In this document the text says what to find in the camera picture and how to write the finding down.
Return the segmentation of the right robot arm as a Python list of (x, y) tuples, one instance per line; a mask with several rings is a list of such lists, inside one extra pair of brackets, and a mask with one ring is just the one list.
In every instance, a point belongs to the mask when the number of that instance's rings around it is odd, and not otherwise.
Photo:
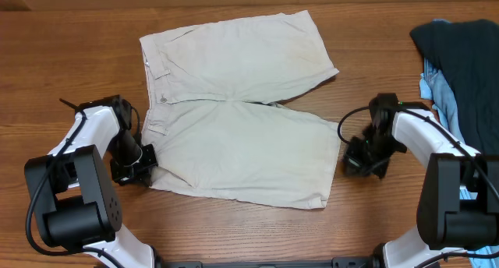
[(483, 155), (450, 134), (421, 102), (401, 102), (380, 93), (365, 107), (371, 122), (347, 141), (342, 159), (351, 177), (384, 178), (391, 156), (411, 152), (426, 168), (416, 226), (379, 244), (356, 267), (437, 267), (454, 257), (496, 259), (480, 254), (498, 244), (498, 158)]

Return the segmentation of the beige shorts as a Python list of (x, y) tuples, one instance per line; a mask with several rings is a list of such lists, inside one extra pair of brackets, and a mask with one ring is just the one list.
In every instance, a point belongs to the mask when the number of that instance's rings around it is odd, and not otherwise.
[(140, 46), (153, 189), (325, 208), (338, 126), (284, 105), (338, 73), (307, 11), (184, 26)]

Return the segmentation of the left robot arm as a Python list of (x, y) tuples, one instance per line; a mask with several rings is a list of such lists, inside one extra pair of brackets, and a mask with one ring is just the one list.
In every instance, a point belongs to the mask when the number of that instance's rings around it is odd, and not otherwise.
[(157, 250), (122, 221), (113, 185), (150, 185), (158, 166), (141, 142), (138, 111), (119, 95), (70, 104), (75, 122), (47, 155), (29, 159), (25, 234), (46, 256), (87, 254), (106, 267), (161, 267)]

